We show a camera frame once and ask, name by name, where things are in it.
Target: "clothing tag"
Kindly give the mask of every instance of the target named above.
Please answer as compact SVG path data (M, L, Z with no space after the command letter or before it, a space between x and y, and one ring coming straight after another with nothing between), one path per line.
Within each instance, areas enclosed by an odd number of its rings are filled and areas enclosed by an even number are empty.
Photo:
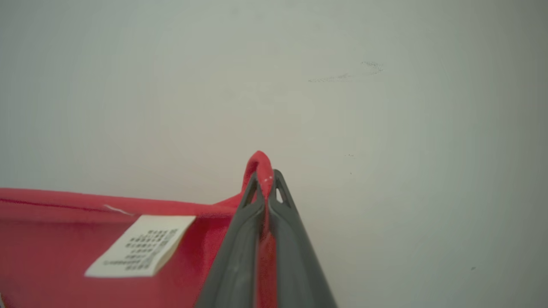
M87 277L150 277L171 258L195 216L141 215L85 272Z

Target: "white wall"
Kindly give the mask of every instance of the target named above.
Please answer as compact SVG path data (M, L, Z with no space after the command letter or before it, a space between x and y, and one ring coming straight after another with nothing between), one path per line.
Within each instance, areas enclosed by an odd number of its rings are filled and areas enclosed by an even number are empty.
M0 186L213 203L260 149L340 307L545 307L544 3L2 1Z

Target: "red garment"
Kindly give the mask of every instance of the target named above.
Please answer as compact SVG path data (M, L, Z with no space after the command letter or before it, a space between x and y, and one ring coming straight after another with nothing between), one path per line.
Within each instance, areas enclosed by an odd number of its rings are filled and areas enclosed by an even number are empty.
M8 308L193 307L243 191L257 172L265 199L268 157L255 153L242 192L214 205L0 189L0 293ZM105 207L121 209L131 216ZM153 277L90 278L86 269L140 214L196 215ZM259 251L259 306L276 307L276 260L268 218Z

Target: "label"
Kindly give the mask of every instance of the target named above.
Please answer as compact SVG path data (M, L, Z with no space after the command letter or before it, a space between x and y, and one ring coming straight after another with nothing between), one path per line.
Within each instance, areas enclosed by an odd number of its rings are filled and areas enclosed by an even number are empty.
M141 215L85 272L86 277L151 277L171 258L195 216Z

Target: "pencil mark on wall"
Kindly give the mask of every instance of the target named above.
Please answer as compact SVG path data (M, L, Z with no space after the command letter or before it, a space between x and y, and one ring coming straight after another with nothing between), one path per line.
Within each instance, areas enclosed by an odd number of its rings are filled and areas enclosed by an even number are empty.
M377 75L383 70L384 65L382 64L373 61L364 61L355 69L355 72L325 78L314 78L310 79L309 82L357 82L362 81L364 77Z

